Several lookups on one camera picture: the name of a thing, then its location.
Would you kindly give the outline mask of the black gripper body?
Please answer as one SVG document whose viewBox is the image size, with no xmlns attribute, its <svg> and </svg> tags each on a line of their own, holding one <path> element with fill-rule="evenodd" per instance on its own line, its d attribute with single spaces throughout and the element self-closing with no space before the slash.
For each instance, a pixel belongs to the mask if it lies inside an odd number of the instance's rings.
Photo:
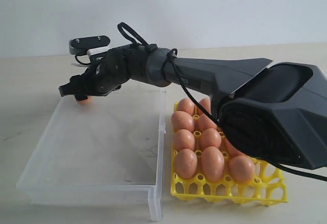
<svg viewBox="0 0 327 224">
<path fill-rule="evenodd" d="M 83 94 L 107 96 L 130 79 L 124 58 L 107 56 L 93 62 L 81 75 Z"/>
</svg>

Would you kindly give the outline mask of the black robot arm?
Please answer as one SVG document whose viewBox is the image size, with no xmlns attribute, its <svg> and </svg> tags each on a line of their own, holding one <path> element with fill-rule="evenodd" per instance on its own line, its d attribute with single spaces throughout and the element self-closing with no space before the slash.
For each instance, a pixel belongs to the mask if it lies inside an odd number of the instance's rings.
<svg viewBox="0 0 327 224">
<path fill-rule="evenodd" d="M 326 166 L 326 76 L 317 66 L 179 58 L 155 44 L 128 44 L 108 50 L 59 92 L 107 96 L 130 79 L 182 84 L 209 96 L 210 114 L 248 156 L 311 170 Z"/>
</svg>

